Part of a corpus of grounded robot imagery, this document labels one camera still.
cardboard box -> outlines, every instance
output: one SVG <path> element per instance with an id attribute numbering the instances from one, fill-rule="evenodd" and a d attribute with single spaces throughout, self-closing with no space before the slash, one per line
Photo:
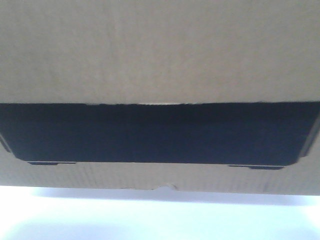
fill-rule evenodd
<path id="1" fill-rule="evenodd" d="M 316 0 L 3 1 L 0 102 L 317 104 L 319 10 Z M 0 147 L 0 184 L 317 195 L 316 132 L 305 136 L 308 146 L 315 139 L 308 155 L 279 170 L 152 162 L 31 165 Z"/>

